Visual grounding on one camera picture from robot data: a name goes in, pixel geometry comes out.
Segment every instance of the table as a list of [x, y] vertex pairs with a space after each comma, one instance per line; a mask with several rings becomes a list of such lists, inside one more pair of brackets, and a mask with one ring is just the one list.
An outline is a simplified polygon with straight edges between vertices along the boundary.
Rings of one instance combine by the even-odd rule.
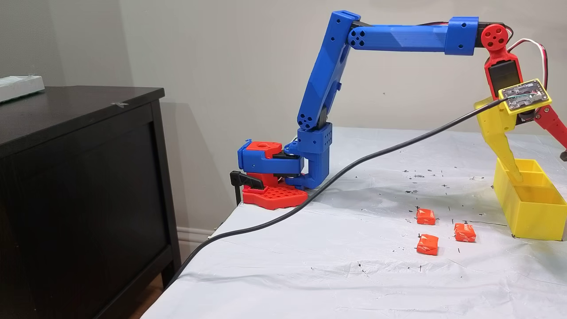
[[[331, 175], [420, 131], [336, 128]], [[563, 149], [549, 136], [510, 135], [563, 196]], [[496, 156], [479, 133], [444, 132], [345, 174], [295, 216], [203, 249], [146, 312], [154, 318], [560, 318], [567, 243], [512, 238], [491, 188]], [[417, 225], [416, 206], [439, 217]], [[288, 209], [238, 206], [215, 234]], [[475, 243], [456, 242], [469, 221]], [[438, 256], [415, 247], [439, 237]]]
[[122, 318], [179, 269], [163, 96], [46, 87], [0, 104], [0, 318]]

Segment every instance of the circuit board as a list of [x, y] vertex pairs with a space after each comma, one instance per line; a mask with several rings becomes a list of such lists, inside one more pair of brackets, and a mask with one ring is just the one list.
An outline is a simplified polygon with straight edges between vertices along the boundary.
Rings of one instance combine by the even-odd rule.
[[537, 79], [502, 89], [501, 94], [504, 98], [525, 94], [506, 101], [506, 106], [508, 106], [510, 111], [524, 108], [531, 110], [545, 104], [549, 100], [547, 92], [545, 92], [543, 86]]

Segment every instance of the black clamp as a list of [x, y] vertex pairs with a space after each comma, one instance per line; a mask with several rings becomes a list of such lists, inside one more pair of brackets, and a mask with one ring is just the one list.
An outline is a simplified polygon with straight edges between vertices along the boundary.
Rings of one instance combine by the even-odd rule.
[[230, 172], [230, 183], [234, 186], [234, 193], [236, 195], [236, 205], [242, 202], [242, 198], [240, 197], [240, 187], [242, 185], [248, 185], [250, 188], [255, 190], [263, 190], [264, 189], [264, 182], [261, 179], [246, 175], [241, 171], [232, 171]]

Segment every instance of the dark wooden dresser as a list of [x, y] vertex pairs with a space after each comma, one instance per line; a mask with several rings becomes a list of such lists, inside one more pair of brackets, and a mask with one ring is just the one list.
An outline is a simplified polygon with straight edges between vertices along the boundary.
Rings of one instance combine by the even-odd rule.
[[0, 103], [0, 318], [121, 318], [180, 267], [163, 89]]

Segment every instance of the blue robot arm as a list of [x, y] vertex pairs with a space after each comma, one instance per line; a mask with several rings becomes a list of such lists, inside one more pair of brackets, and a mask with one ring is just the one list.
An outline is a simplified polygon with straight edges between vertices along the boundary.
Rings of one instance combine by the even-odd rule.
[[[286, 175], [286, 184], [294, 185], [297, 189], [315, 188], [329, 174], [329, 147], [333, 139], [332, 123], [327, 122], [327, 115], [337, 91], [341, 89], [340, 80], [351, 48], [470, 56], [475, 47], [482, 47], [477, 34], [482, 32], [483, 26], [488, 25], [479, 24], [478, 17], [454, 17], [447, 24], [432, 26], [371, 25], [360, 22], [360, 18], [348, 11], [331, 14], [297, 115], [297, 139], [283, 148], [283, 153], [295, 156], [289, 160], [307, 159], [308, 173], [297, 171], [303, 167], [297, 164], [291, 165], [292, 171], [282, 173], [291, 166], [274, 171]], [[245, 158], [248, 152], [251, 151], [241, 148], [239, 159]], [[247, 173], [266, 173], [266, 170], [274, 169], [272, 165], [269, 169], [258, 166], [251, 168], [240, 162], [240, 168], [244, 167], [250, 169], [245, 170]]]

